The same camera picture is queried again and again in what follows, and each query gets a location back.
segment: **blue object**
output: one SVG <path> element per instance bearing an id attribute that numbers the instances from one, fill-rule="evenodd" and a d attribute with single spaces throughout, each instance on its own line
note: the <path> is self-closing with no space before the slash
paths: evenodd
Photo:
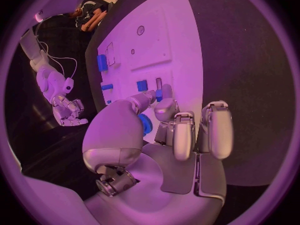
<path id="1" fill-rule="evenodd" d="M 139 92 L 148 91 L 147 80 L 137 81 L 136 84 Z"/>
<path id="2" fill-rule="evenodd" d="M 109 69 L 105 55 L 103 55 L 103 54 L 98 55 L 97 56 L 97 61 L 98 61 L 99 72 L 104 72 L 104 71 L 107 71 Z"/>
<path id="3" fill-rule="evenodd" d="M 147 117 L 145 114 L 138 115 L 142 122 L 143 126 L 143 136 L 145 137 L 146 134 L 150 133 L 153 130 L 153 125 L 149 117 Z"/>
<path id="4" fill-rule="evenodd" d="M 107 84 L 107 85 L 103 85 L 101 88 L 102 90 L 108 90 L 108 89 L 113 89 L 114 86 L 112 84 Z"/>
<path id="5" fill-rule="evenodd" d="M 161 89 L 157 89 L 155 93 L 156 93 L 156 100 L 158 102 L 163 100 L 163 91 Z"/>

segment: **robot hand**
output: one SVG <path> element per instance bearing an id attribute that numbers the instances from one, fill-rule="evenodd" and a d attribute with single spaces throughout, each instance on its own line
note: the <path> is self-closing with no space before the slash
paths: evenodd
<path id="1" fill-rule="evenodd" d="M 79 99 L 68 100 L 64 95 L 57 95 L 52 101 L 53 115 L 61 126 L 78 126 L 87 124 L 87 119 L 79 119 L 84 106 Z"/>

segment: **t-shirt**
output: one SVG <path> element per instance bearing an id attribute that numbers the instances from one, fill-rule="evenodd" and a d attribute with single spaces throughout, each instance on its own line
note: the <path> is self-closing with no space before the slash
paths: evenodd
<path id="1" fill-rule="evenodd" d="M 85 2 L 81 7 L 82 15 L 78 16 L 75 20 L 76 28 L 79 28 L 81 30 L 82 25 L 86 24 L 93 17 L 94 15 L 93 12 L 96 9 L 101 9 L 102 7 L 103 5 L 98 2 L 94 2 L 94 1 Z"/>

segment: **white cable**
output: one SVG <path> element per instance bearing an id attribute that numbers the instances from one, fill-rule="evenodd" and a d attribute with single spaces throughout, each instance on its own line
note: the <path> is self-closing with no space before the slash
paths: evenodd
<path id="1" fill-rule="evenodd" d="M 45 42 L 43 42 L 43 41 L 40 41 L 40 40 L 38 39 L 38 30 L 39 30 L 41 24 L 42 24 L 44 21 L 46 21 L 46 20 L 48 20 L 48 19 L 50 19 L 50 18 L 51 18 L 51 17 L 46 18 L 45 20 L 43 20 L 42 22 L 40 22 L 40 23 L 37 25 L 37 27 L 36 27 L 36 29 L 35 29 L 36 40 L 37 40 L 37 42 L 41 45 L 41 47 L 43 48 L 44 52 L 45 52 L 45 53 L 46 53 L 46 54 L 47 54 L 54 62 L 58 63 L 58 65 L 59 65 L 59 66 L 61 67 L 61 69 L 62 69 L 62 75 L 63 75 L 63 76 L 65 76 L 64 67 L 63 67 L 58 61 L 56 61 L 55 59 L 72 59 L 72 60 L 75 61 L 75 69 L 74 69 L 74 72 L 73 72 L 72 76 L 70 77 L 70 78 L 73 78 L 73 76 L 74 76 L 74 74 L 75 74 L 75 72 L 76 72 L 76 70 L 77 70 L 77 60 L 76 60 L 75 58 L 72 58 L 72 57 L 55 57 L 55 56 L 49 55 L 49 53 L 48 53 L 48 52 L 49 52 L 49 47 L 48 47 L 47 43 L 45 43 Z M 43 47 L 42 43 L 46 45 L 46 47 L 47 47 L 46 51 L 45 51 L 45 48 Z"/>

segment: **man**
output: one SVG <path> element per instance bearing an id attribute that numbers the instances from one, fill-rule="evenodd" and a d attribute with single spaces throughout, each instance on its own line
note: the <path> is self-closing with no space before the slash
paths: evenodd
<path id="1" fill-rule="evenodd" d="M 92 32 L 107 14 L 107 8 L 94 1 L 85 2 L 81 8 L 67 13 L 69 18 L 76 18 L 75 26 L 84 32 Z"/>

